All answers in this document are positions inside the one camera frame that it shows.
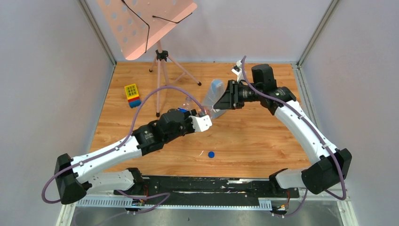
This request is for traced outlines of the clear Pepsi bottle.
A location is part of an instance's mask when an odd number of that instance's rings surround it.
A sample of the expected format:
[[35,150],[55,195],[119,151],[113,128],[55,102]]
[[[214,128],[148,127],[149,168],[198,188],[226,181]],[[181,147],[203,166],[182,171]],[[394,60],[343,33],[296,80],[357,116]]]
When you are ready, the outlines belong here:
[[190,97],[186,97],[183,103],[177,109],[186,115],[198,114],[197,105]]

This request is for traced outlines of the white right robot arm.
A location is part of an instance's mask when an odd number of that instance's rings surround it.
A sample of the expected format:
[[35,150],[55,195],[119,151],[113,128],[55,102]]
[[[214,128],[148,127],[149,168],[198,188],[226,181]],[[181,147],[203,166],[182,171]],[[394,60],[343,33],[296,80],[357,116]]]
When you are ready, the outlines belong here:
[[238,61],[232,72],[237,75],[229,80],[225,92],[213,105],[216,110],[236,110],[247,102],[259,102],[271,115],[280,120],[297,139],[305,151],[311,166],[304,169],[282,169],[269,176],[269,191],[282,196],[289,188],[305,188],[313,194],[326,192],[341,185],[346,198],[344,180],[349,171],[352,154],[346,148],[339,149],[324,136],[308,118],[293,92],[279,87],[269,64],[251,68],[253,81],[247,80],[244,63]]

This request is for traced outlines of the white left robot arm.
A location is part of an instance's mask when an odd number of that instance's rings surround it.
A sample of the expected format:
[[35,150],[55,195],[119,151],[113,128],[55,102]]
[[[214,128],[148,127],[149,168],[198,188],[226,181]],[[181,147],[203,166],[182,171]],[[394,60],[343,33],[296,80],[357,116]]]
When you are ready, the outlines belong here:
[[58,156],[55,167],[59,201],[71,204],[89,193],[105,190],[129,190],[132,194],[140,194],[144,181],[137,173],[125,170],[112,174],[103,173],[103,170],[160,150],[178,137],[206,131],[211,125],[207,115],[198,117],[194,110],[181,112],[171,109],[158,120],[140,126],[126,138],[93,153],[75,157],[62,154]]

